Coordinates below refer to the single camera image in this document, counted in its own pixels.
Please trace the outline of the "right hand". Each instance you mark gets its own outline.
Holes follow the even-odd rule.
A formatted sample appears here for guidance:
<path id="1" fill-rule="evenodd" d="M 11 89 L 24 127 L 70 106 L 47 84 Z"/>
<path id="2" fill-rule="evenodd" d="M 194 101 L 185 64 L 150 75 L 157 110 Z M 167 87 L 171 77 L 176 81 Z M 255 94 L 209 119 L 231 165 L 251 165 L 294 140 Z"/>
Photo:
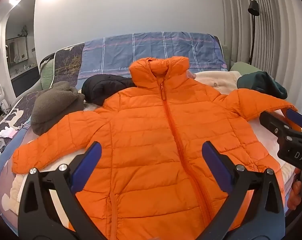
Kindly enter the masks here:
<path id="1" fill-rule="evenodd" d="M 287 201 L 287 207 L 290 210 L 295 210 L 297 206 L 301 203 L 301 187 L 302 183 L 299 180 L 295 180 L 292 184 L 292 189 Z"/>

